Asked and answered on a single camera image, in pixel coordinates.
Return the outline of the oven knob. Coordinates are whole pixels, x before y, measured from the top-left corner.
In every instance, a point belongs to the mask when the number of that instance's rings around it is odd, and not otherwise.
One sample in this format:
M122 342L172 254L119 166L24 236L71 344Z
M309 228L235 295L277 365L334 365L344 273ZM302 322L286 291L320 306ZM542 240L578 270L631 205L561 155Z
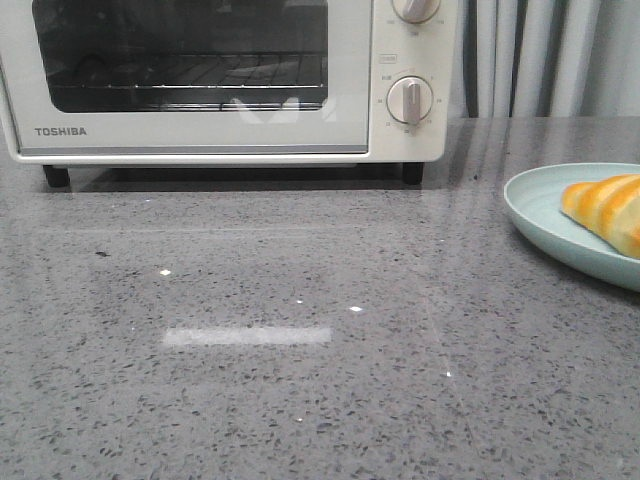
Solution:
M392 0L396 15L406 23L421 24L429 21L438 11L440 0Z
M397 80L389 89L386 105L398 122L415 126L430 113L433 92L429 83L417 76Z

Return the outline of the grey curtain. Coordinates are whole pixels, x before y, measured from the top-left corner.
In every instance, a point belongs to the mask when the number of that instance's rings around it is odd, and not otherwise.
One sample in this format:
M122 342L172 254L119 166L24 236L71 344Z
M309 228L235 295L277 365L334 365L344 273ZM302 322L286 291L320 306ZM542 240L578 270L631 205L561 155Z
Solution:
M638 2L459 2L450 117L638 113Z

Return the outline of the light green plate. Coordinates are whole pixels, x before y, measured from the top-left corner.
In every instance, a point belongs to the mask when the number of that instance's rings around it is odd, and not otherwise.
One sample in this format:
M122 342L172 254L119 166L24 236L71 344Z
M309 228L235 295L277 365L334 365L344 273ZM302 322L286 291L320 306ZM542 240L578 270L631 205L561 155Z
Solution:
M637 173L637 164L567 163L520 173L504 187L508 216L518 231L546 254L615 286L639 290L639 261L619 254L561 212L561 196L577 182Z

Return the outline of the white Toshiba toaster oven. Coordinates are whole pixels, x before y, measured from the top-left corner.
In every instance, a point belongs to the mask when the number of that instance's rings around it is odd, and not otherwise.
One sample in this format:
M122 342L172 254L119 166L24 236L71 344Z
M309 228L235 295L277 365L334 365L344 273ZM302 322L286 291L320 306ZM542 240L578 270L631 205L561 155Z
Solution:
M424 165L439 159L445 149L447 109L452 76L458 5L441 1L427 22L410 24L394 12L391 1L373 5L371 34L368 146L362 153L247 153L247 154L143 154L143 155L36 155L18 152L10 130L9 105L1 73L1 121L11 157L43 168L53 187L69 182L76 166L136 167L257 167L262 165L358 164L395 162L403 167L406 183L421 181ZM418 125L396 121L386 105L387 93L399 79L417 76L433 92L430 113Z

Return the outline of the oven glass door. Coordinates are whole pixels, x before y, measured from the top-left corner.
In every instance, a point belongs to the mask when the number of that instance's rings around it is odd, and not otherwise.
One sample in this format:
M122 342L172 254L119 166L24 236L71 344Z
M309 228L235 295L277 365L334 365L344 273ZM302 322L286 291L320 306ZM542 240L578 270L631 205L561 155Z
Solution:
M362 153L368 146L369 1L5 1L1 73L18 152L36 155ZM59 110L47 76L86 55L318 53L318 110Z

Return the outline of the lower oven knob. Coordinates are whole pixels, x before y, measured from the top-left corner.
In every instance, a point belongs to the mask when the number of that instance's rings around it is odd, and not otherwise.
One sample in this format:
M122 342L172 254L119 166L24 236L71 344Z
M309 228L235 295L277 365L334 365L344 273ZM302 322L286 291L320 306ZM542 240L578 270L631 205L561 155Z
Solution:
M389 89L386 105L398 122L415 126L430 113L433 92L429 83L417 76L397 80Z

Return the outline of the golden croissant bread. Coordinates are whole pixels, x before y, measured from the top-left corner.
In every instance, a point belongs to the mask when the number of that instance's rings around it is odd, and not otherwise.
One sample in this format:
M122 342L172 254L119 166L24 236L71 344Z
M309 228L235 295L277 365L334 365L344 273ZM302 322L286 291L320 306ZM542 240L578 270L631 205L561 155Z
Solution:
M561 211L621 254L639 258L639 175L569 185Z

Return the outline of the upper oven knob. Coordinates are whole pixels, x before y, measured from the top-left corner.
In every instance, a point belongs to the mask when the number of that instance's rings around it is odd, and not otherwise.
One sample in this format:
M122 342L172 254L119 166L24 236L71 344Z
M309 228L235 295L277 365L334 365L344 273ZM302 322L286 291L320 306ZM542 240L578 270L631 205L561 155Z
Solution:
M396 15L406 23L421 24L429 21L438 11L440 0L392 0Z

